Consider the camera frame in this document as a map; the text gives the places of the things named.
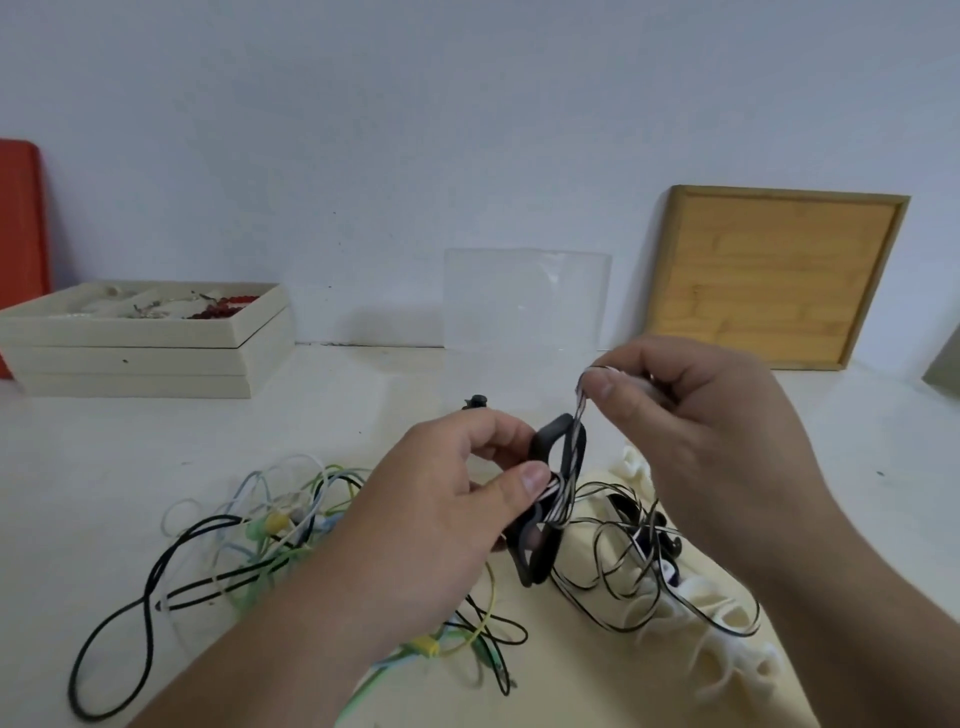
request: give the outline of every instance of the wrist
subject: wrist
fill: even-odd
[[[824,590],[849,582],[870,548],[836,503],[805,509],[776,528],[750,586],[761,602],[816,602]]]
[[[368,594],[358,570],[339,558],[334,544],[323,547],[291,578],[288,606],[318,648],[345,667],[362,673],[394,647],[387,644],[376,600]]]

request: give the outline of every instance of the left hand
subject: left hand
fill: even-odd
[[[355,605],[373,651],[389,652],[453,614],[501,531],[550,480],[545,463],[526,462],[533,436],[503,412],[461,410],[411,427],[373,471],[313,560]],[[471,484],[471,453],[504,473]]]

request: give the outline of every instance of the hand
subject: hand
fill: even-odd
[[[374,652],[433,631],[463,601],[500,532],[550,480],[545,463],[525,462],[533,436],[502,412],[462,410],[412,427],[373,471],[317,562],[371,625]],[[505,472],[471,483],[471,453]]]
[[[598,366],[648,372],[679,404],[654,404],[628,376],[589,370],[583,387],[650,462],[657,494],[695,545],[748,582],[778,555],[823,539],[840,516],[804,426],[756,357],[641,336]]]

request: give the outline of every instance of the right hand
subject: right hand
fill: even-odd
[[[843,520],[790,400],[755,356],[641,336],[601,356],[583,388],[647,458],[657,495],[697,547],[750,583]],[[667,411],[621,372],[670,384]]]

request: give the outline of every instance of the forearm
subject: forearm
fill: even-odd
[[[756,590],[821,723],[955,722],[960,626],[842,515],[805,546]]]
[[[360,618],[348,598],[327,588],[335,580],[316,578],[323,566],[304,564],[131,726],[333,725],[379,655],[357,634]]]

